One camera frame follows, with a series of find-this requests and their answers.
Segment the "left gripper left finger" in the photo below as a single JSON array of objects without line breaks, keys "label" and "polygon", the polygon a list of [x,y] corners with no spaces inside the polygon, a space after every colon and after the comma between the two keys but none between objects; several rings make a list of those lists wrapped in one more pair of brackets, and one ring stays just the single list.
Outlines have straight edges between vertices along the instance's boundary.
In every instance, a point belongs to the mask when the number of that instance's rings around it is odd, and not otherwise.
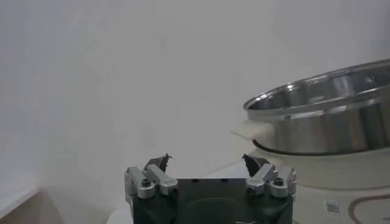
[{"label": "left gripper left finger", "polygon": [[128,167],[124,172],[125,199],[150,199],[157,194],[175,196],[179,191],[179,181],[165,173],[169,159],[171,156],[166,153],[150,159],[142,169]]}]

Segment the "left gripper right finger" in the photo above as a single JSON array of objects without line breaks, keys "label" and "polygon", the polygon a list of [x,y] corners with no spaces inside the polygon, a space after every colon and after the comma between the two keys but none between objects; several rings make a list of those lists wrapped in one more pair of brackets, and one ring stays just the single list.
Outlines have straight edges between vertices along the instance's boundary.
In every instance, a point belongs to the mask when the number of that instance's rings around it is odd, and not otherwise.
[{"label": "left gripper right finger", "polygon": [[262,195],[268,189],[275,198],[296,197],[297,172],[291,166],[276,168],[268,160],[244,154],[242,156],[249,178],[246,188],[251,194]]}]

